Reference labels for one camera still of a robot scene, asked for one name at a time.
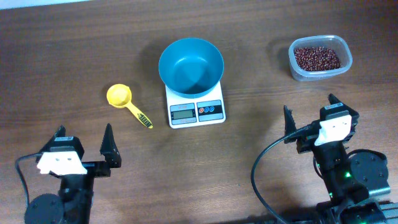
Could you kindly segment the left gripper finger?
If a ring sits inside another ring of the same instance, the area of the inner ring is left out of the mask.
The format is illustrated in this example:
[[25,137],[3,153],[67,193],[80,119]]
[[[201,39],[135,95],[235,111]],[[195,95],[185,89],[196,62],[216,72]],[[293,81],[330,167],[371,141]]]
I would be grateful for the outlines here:
[[65,137],[65,133],[66,133],[66,129],[65,129],[64,125],[60,125],[59,128],[56,130],[55,134],[47,142],[47,145],[54,142],[54,140],[56,138]]
[[120,168],[122,159],[114,140],[113,129],[110,123],[106,125],[103,140],[100,147],[100,154],[105,157],[105,161],[110,168]]

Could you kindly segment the yellow measuring scoop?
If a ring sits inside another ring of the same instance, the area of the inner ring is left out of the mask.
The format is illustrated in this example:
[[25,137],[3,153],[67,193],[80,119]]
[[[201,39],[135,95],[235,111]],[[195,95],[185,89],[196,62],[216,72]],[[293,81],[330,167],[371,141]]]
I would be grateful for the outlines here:
[[132,91],[127,85],[114,84],[106,92],[108,103],[115,108],[127,108],[146,128],[152,129],[152,121],[132,103]]

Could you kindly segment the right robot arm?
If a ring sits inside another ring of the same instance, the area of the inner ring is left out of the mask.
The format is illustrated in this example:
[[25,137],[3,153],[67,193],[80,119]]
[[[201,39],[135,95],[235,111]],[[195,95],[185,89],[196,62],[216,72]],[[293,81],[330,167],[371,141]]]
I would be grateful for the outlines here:
[[397,223],[397,204],[380,200],[391,191],[387,157],[369,149],[347,152],[345,143],[356,132],[359,113],[333,94],[328,101],[319,119],[300,129],[291,110],[284,108],[284,142],[296,142],[300,154],[313,154],[313,164],[330,197],[318,203],[314,212],[292,222]]

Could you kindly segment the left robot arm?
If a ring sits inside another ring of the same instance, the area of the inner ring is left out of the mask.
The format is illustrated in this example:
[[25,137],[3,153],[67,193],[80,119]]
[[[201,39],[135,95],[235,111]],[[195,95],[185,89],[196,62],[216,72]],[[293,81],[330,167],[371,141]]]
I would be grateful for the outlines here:
[[41,174],[60,179],[57,194],[42,194],[29,201],[25,223],[88,223],[94,198],[94,181],[111,176],[122,159],[110,124],[106,125],[99,150],[102,161],[83,162],[84,148],[76,136],[67,136],[60,126],[44,147],[35,154]]

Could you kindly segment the white digital kitchen scale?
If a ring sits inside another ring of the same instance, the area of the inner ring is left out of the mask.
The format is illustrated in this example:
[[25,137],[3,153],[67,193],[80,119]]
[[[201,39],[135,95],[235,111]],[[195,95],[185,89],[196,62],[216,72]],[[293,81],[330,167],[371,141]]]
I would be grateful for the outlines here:
[[221,83],[199,98],[184,98],[165,87],[169,125],[173,129],[223,123],[226,113]]

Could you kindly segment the teal plastic bowl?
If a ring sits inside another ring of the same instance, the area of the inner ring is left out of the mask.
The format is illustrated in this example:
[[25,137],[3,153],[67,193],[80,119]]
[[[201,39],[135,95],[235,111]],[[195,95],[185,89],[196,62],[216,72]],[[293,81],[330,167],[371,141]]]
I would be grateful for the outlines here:
[[165,86],[183,98],[199,98],[211,92],[224,74],[224,58],[211,42],[184,38],[161,54],[159,76]]

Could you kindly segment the clear plastic bean container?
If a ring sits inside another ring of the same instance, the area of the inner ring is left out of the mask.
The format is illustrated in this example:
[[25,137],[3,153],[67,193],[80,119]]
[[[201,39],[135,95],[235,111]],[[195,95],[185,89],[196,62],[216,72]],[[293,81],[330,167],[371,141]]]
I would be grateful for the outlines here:
[[[341,62],[341,67],[333,70],[309,72],[301,69],[294,55],[294,50],[306,47],[325,47],[334,50]],[[304,37],[292,42],[288,50],[289,66],[293,78],[297,81],[317,81],[331,78],[347,72],[353,63],[352,54],[348,44],[344,39],[337,35],[316,35]]]

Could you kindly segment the red beans in container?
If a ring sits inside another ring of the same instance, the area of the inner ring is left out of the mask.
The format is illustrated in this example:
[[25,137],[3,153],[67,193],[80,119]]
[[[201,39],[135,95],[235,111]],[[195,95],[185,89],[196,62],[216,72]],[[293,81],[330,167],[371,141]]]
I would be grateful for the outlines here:
[[325,47],[304,47],[294,50],[298,66],[307,72],[334,70],[341,67],[336,52]]

